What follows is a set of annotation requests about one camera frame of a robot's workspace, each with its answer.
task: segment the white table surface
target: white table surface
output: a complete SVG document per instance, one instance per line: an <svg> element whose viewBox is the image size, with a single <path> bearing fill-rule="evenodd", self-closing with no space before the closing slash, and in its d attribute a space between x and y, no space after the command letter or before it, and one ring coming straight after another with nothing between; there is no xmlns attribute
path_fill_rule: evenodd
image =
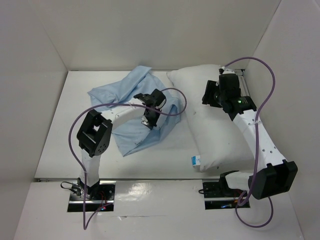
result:
<svg viewBox="0 0 320 240"><path fill-rule="evenodd" d="M82 212L67 212L70 192L60 182L30 186L14 240L303 240L288 193L273 196L271 223L243 225L234 209L205 210L201 180L117 181L114 211L94 216L86 231ZM253 225L270 216L267 199L239 209Z"/></svg>
<svg viewBox="0 0 320 240"><path fill-rule="evenodd" d="M91 107L87 94L94 87L122 80L129 71L69 71L35 174L40 179L75 179L80 166L68 146L68 132L74 119ZM155 71L166 87L172 87L165 71ZM72 144L80 155L75 127ZM111 137L110 145L101 156L99 174L102 179L201 179L219 173L200 173L193 169L191 157L198 148L183 114L171 133L159 144L122 157Z"/></svg>

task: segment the purple cable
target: purple cable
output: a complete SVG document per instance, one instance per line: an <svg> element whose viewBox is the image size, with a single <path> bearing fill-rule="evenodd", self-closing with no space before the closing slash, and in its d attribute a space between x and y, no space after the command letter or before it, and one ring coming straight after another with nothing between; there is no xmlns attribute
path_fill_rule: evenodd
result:
<svg viewBox="0 0 320 240"><path fill-rule="evenodd" d="M274 90L275 90L275 87L276 87L276 76L274 74L274 71L272 71L271 67L266 64L264 61L262 61L261 59L259 58L256 58L256 57L252 57L252 56L245 56L245 57L240 57L236 60L233 60L231 62L229 62L228 64L224 65L225 67L228 67L229 65L235 63L235 62L238 62L240 60L244 60L244 59L251 59L251 60L256 60L260 63L262 63L264 66L266 66L266 68L269 70L269 72L271 73L271 76L272 76L272 88L271 88L271 91L270 93L268 94L268 96L266 97L266 99L263 101L263 103L261 104L261 106L258 108L257 112L256 112L256 115L255 115L255 158L254 158L254 169L253 169L253 175L252 175L252 182L251 182L251 186L250 186L250 189L249 189L249 192L246 196L246 198L241 202L241 199L242 197L246 194L247 191L243 191L239 198L238 198L238 201L237 201L237 205L235 207L235 214L236 216L239 218L239 220L245 224L246 226L248 227L251 227L251 228L262 228L266 225L268 225L273 216L274 216L274 206L272 204L272 201L271 201L271 198L268 197L269 201L270 201L270 206L271 206L271 215L270 215L270 218L268 219L268 221L266 221L264 224L262 225L250 225L246 222L244 222L241 217L239 216L238 214L238 207L240 206L243 206L245 205L248 201L249 201L249 198L251 197L252 195L252 191L253 191L253 188L255 186L255 183L256 183L256 176L257 176L257 170L258 170L258 160L259 160L259 127L258 127L258 118L259 118L259 114L262 110L262 108L265 106L265 104L268 102L268 100L270 99L271 95L274 93Z"/></svg>
<svg viewBox="0 0 320 240"><path fill-rule="evenodd" d="M103 107L103 106L127 106L127 107L133 106L133 107L139 107L139 108L148 109L150 111L154 111L154 112L156 112L158 114L162 114L162 115L165 115L165 116L168 116L168 117L174 117L174 116L178 116L178 115L182 114L187 108L187 98L186 98L186 96L184 95L184 93L182 91L180 91L179 89L174 88L174 87L165 88L165 89L161 90L161 92L166 91L166 90L175 90L175 91L178 91L179 93L182 94L185 104L184 104L184 107L183 107L181 112L178 112L178 113L175 113L175 114L164 113L164 112L155 110L154 108L151 108L151 107L148 107L148 106L145 106L145 105L142 105L142 104L140 105L140 104L128 104L128 103L103 103L103 104L99 104L99 105L87 108L82 113L80 113L79 116L77 116L76 119L74 120L74 122L72 123L72 125L70 127L70 131L69 131L69 135L68 135L68 144L69 144L69 148L70 148L70 151L71 151L72 155L74 156L75 160L80 164L80 166L81 166L81 168L83 169L83 172L84 172L84 189L83 189L83 205L82 205L83 229L84 230L87 229L91 218L97 212L99 212L103 207L106 207L106 206L110 205L111 203L105 204L105 205L99 207L97 210L95 210L94 213L89 217L88 222L86 223L87 170L86 170L86 167L80 161L80 159L77 157L77 155L76 155L76 153L75 153L75 151L74 151L74 149L72 147L72 144L71 144L71 136L72 136L72 132L73 132L73 130L75 128L76 123L79 121L79 119L84 114L86 114L90 110L95 109L95 108L99 108L99 107Z"/></svg>

